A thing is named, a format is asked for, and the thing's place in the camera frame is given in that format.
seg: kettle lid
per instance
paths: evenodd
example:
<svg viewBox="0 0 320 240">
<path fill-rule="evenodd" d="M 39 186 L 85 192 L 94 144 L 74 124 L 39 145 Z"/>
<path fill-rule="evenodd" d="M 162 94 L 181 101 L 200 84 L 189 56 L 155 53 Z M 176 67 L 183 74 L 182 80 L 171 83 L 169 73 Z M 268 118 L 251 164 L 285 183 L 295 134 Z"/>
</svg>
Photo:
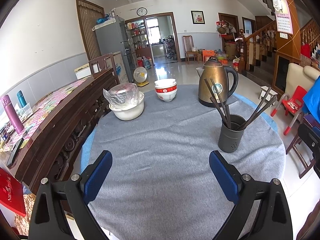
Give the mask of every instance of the kettle lid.
<svg viewBox="0 0 320 240">
<path fill-rule="evenodd" d="M 207 67 L 222 67 L 221 62 L 214 56 L 209 57 L 209 59 L 203 64 L 203 66 Z"/>
</svg>

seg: screw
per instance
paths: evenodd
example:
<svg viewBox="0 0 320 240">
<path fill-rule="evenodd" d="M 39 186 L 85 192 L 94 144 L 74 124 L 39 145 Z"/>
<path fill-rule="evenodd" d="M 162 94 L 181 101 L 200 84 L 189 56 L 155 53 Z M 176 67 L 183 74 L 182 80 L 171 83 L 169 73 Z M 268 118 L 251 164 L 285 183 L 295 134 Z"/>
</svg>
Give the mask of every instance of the screw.
<svg viewBox="0 0 320 240">
<path fill-rule="evenodd" d="M 249 174 L 243 174 L 242 175 L 242 178 L 246 181 L 249 181 L 251 179 L 250 175 Z"/>
<path fill-rule="evenodd" d="M 72 176 L 71 176 L 71 180 L 73 180 L 73 181 L 76 181 L 76 180 L 78 180 L 80 178 L 80 175 L 79 174 L 73 174 Z"/>
<path fill-rule="evenodd" d="M 273 179 L 273 183 L 279 185 L 281 182 L 279 181 L 279 179 Z"/>
<path fill-rule="evenodd" d="M 43 179 L 41 179 L 41 184 L 42 184 L 42 185 L 45 185 L 45 184 L 47 184 L 48 182 L 49 182 L 48 178 L 43 178 Z"/>
</svg>

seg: orange pillar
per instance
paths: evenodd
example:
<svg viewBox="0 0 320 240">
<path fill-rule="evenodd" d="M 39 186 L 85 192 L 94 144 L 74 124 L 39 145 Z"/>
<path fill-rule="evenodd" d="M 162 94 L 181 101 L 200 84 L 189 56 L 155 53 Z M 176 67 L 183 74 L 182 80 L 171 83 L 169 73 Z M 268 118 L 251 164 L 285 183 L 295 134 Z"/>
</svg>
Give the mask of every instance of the orange pillar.
<svg viewBox="0 0 320 240">
<path fill-rule="evenodd" d="M 280 33 L 276 34 L 277 51 L 281 54 L 288 55 L 293 59 L 300 60 L 300 27 L 298 22 L 297 10 L 293 0 L 287 0 L 291 14 L 293 35 L 288 34 L 288 39 L 280 38 Z"/>
</svg>

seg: chopsticks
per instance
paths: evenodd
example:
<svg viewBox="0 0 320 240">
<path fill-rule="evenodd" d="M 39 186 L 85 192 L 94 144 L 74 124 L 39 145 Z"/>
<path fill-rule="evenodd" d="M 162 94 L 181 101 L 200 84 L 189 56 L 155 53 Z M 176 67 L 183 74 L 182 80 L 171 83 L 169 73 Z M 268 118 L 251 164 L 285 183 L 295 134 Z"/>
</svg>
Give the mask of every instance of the chopsticks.
<svg viewBox="0 0 320 240">
<path fill-rule="evenodd" d="M 221 96 L 220 96 L 220 94 L 219 94 L 219 92 L 218 92 L 218 90 L 217 90 L 216 84 L 214 83 L 214 81 L 213 81 L 212 78 L 211 78 L 210 80 L 211 80 L 211 82 L 212 82 L 212 84 L 213 84 L 213 86 L 214 86 L 214 89 L 215 89 L 216 92 L 217 92 L 217 95 L 218 95 L 218 98 L 219 98 L 220 103 L 221 103 L 221 105 L 222 105 L 222 109 L 223 109 L 223 111 L 224 111 L 224 114 L 223 114 L 223 112 L 222 112 L 221 109 L 220 109 L 219 103 L 217 102 L 217 99 L 216 99 L 216 97 L 215 97 L 215 94 L 213 93 L 213 91 L 212 91 L 212 89 L 211 89 L 211 86 L 210 86 L 208 80 L 205 78 L 205 79 L 204 79 L 204 82 L 205 82 L 205 84 L 207 85 L 207 87 L 208 87 L 208 89 L 209 89 L 209 91 L 210 91 L 210 94 L 211 94 L 210 100 L 211 100 L 211 102 L 214 104 L 214 106 L 217 108 L 217 110 L 218 110 L 218 112 L 219 112 L 219 114 L 220 114 L 220 116 L 221 116 L 221 119 L 223 120 L 223 122 L 225 123 L 225 125 L 226 125 L 229 129 L 231 129 L 231 121 L 230 121 L 229 107 L 227 106 L 228 112 L 226 112 L 226 108 L 224 107 L 224 104 L 223 104 L 223 102 L 222 102 L 222 100 L 221 100 Z"/>
<path fill-rule="evenodd" d="M 217 95 L 218 95 L 219 101 L 220 101 L 220 103 L 221 103 L 223 112 L 224 112 L 224 114 L 225 114 L 225 116 L 226 116 L 226 118 L 227 118 L 227 123 L 226 123 L 226 125 L 227 125 L 227 127 L 228 127 L 229 129 L 231 129 L 230 115 L 227 114 L 226 108 L 225 108 L 225 106 L 224 106 L 224 104 L 223 104 L 223 101 L 222 101 L 222 99 L 221 99 L 220 93 L 219 93 L 219 91 L 218 91 L 218 89 L 217 89 L 217 87 L 216 87 L 215 82 L 213 81 L 212 78 L 210 78 L 210 80 L 211 80 L 212 85 L 214 86 L 214 89 L 215 89 L 215 91 L 216 91 L 216 93 L 217 93 Z"/>
<path fill-rule="evenodd" d="M 264 95 L 264 97 L 262 98 L 261 102 L 259 103 L 259 105 L 257 106 L 257 108 L 253 111 L 252 115 L 250 116 L 250 118 L 244 122 L 242 125 L 240 125 L 240 127 L 237 129 L 238 131 L 243 130 L 245 128 L 247 128 L 247 126 L 252 123 L 260 114 L 262 114 L 269 106 L 271 106 L 276 100 L 277 100 L 277 96 L 274 95 L 269 102 L 267 102 L 263 108 L 261 108 L 259 110 L 259 108 L 262 106 L 262 104 L 264 103 L 264 101 L 266 100 L 267 96 L 269 95 L 271 90 L 271 87 L 268 88 L 268 91 L 266 92 L 266 94 Z"/>
</svg>

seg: teal thermos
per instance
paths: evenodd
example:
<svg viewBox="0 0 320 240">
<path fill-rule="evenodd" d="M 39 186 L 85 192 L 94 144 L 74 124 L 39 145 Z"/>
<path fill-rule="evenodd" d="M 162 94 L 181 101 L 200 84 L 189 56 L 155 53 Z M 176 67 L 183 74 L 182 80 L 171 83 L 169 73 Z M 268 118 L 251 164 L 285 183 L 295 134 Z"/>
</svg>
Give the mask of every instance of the teal thermos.
<svg viewBox="0 0 320 240">
<path fill-rule="evenodd" d="M 20 102 L 20 104 L 21 104 L 21 107 L 25 107 L 25 106 L 27 105 L 27 102 L 26 102 L 26 100 L 24 99 L 24 96 L 23 96 L 21 90 L 17 93 L 17 97 L 18 97 L 18 99 L 19 99 L 19 102 Z"/>
</svg>

